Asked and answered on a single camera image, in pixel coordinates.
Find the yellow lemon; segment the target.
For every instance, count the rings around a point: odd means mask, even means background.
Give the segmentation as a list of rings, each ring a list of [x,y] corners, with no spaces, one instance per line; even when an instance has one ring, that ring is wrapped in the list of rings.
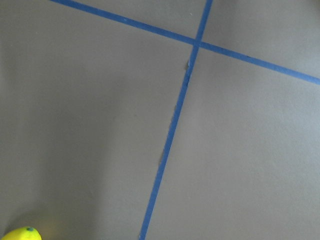
[[[36,228],[24,226],[9,231],[1,240],[42,240],[42,237]]]

